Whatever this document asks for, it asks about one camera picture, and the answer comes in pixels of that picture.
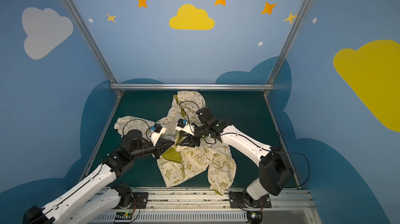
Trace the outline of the cream green-lined hooded jacket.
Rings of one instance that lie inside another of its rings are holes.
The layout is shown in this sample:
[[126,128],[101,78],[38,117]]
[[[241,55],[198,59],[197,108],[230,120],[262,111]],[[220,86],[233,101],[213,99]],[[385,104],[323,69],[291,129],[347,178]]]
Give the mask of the cream green-lined hooded jacket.
[[232,186],[236,175],[236,163],[229,145],[212,138],[202,138],[198,147],[180,147],[183,132],[175,128],[179,119],[199,125],[195,111],[205,105],[205,99],[199,92],[179,91],[173,96],[167,116],[158,120],[158,124],[166,128],[161,137],[174,140],[175,144],[161,155],[157,165],[168,188],[207,171],[210,189],[222,195]]

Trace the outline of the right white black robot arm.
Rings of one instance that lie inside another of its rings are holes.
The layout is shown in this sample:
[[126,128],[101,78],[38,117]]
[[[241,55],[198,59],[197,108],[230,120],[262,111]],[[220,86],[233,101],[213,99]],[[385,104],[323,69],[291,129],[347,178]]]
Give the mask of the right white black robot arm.
[[268,194],[277,196],[294,177],[295,171],[289,157],[291,153],[282,146],[271,147],[256,141],[231,122],[218,120],[208,107],[199,109],[195,114],[201,123],[199,126],[188,120],[178,120],[176,130],[186,133],[179,145],[194,148],[200,145],[201,139],[211,138],[247,156],[257,165],[259,177],[244,190],[243,197],[246,200],[257,201]]

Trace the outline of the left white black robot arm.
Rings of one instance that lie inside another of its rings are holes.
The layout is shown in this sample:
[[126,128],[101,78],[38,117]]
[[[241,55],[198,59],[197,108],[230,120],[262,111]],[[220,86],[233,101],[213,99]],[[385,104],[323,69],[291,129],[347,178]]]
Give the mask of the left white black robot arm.
[[29,208],[23,216],[24,224],[86,224],[97,215],[115,208],[130,207],[135,203],[131,189],[118,183],[92,200],[103,187],[127,172],[135,159],[161,154],[174,145],[174,141],[159,138],[156,142],[142,136],[140,130],[130,130],[121,139],[121,145],[107,155],[102,163],[87,177],[52,202],[39,208]]

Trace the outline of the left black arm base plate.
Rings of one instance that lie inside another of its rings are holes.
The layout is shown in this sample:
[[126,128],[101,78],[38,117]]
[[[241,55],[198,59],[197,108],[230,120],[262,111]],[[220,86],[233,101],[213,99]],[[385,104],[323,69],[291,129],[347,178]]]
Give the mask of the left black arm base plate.
[[148,203],[148,192],[133,192],[130,196],[122,199],[121,209],[146,209]]

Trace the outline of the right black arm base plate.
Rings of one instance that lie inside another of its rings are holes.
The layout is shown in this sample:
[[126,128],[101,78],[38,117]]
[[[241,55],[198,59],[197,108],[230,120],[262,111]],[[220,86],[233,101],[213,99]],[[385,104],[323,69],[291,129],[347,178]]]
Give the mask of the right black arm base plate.
[[271,208],[269,194],[262,196],[259,200],[254,200],[247,192],[229,192],[229,202],[231,208]]

